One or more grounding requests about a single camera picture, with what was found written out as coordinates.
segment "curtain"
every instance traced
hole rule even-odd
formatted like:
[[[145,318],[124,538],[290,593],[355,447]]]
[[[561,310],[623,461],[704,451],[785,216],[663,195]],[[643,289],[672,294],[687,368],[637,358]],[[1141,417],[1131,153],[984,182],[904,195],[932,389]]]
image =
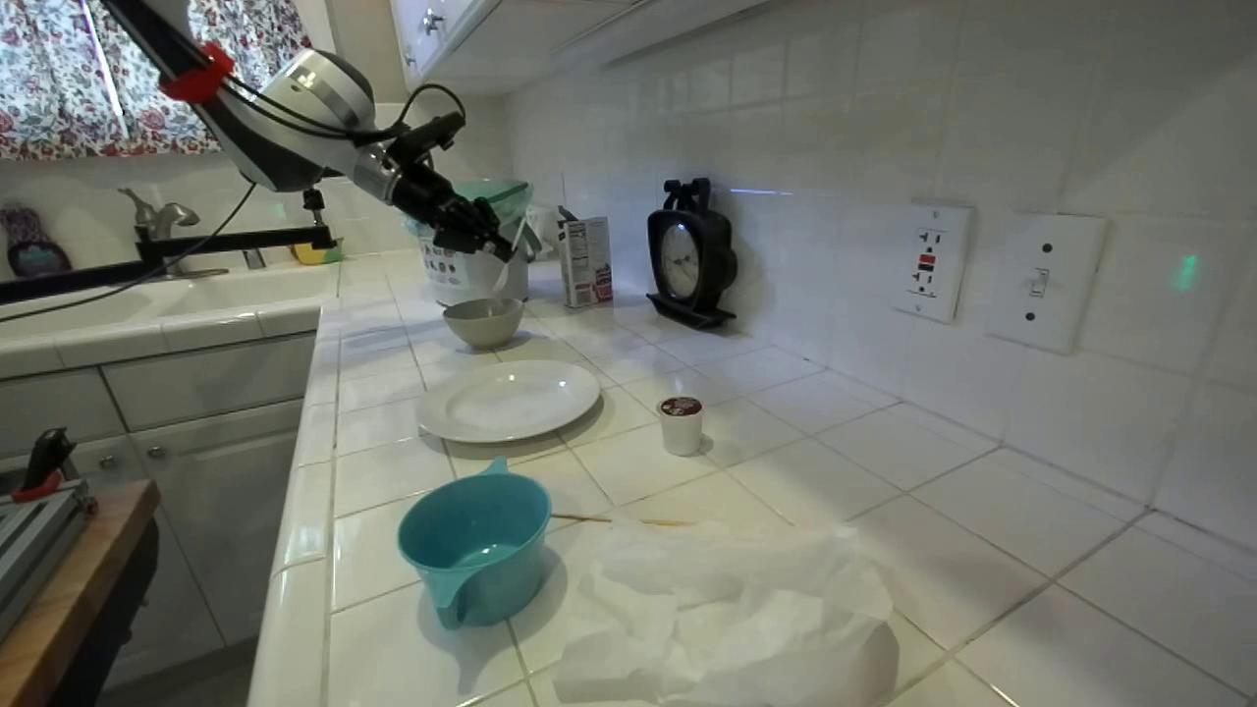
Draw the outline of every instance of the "curtain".
[[[188,23],[253,87],[307,44],[296,0],[188,0]],[[0,162],[210,148],[200,118],[159,90],[159,66],[104,0],[0,0]]]

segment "kitchen backsplash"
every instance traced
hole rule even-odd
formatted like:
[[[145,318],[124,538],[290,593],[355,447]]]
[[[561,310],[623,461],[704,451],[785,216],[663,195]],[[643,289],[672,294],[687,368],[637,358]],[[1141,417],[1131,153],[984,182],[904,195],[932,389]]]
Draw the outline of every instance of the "kitchen backsplash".
[[[383,103],[378,118],[395,121],[400,107]],[[435,153],[435,165],[451,182],[513,175],[506,114],[497,97],[468,97],[468,128],[458,148]],[[137,158],[137,162],[0,162],[0,205],[32,205],[42,228],[70,252],[74,265],[137,259],[134,252],[134,205],[118,193],[134,187],[151,205],[181,200],[200,212],[196,228],[177,234],[214,231],[244,195],[249,182],[228,158]],[[396,208],[383,208],[372,195],[345,182],[324,182],[325,225],[342,241],[345,256],[413,245],[413,228]],[[253,205],[228,231],[249,228],[302,228],[311,212],[298,193],[256,187]],[[196,265],[223,262],[244,265],[239,256],[196,256]]]
[[[513,148],[612,220],[623,289],[659,184],[713,175],[751,332],[1257,548],[1254,35],[1248,0],[777,0],[514,95]],[[912,200],[976,208],[951,324],[890,306]],[[1077,355],[984,330],[1023,212],[1108,220]]]

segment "small cup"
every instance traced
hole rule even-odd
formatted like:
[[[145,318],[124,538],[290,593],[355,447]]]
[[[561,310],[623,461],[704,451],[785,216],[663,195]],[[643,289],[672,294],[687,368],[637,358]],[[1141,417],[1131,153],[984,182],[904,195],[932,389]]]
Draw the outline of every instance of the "small cup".
[[[659,408],[663,447],[672,455],[701,455],[704,451],[704,400],[701,396],[663,396]]]

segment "light switch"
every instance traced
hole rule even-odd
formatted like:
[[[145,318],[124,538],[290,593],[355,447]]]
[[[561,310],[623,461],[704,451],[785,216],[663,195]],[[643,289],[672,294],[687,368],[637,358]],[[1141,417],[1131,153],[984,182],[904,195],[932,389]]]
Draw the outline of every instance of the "light switch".
[[[1103,220],[1024,216],[1006,231],[1006,259],[988,330],[1073,355],[1103,252]]]
[[[920,318],[954,318],[966,271],[969,208],[912,205],[900,231],[892,306]]]

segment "white plate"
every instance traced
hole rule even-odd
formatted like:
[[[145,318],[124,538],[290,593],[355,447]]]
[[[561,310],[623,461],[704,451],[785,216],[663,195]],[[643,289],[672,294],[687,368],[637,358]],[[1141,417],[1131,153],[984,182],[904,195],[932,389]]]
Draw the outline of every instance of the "white plate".
[[[570,361],[488,364],[426,389],[421,427],[459,442],[506,442],[575,425],[598,396],[598,375]]]

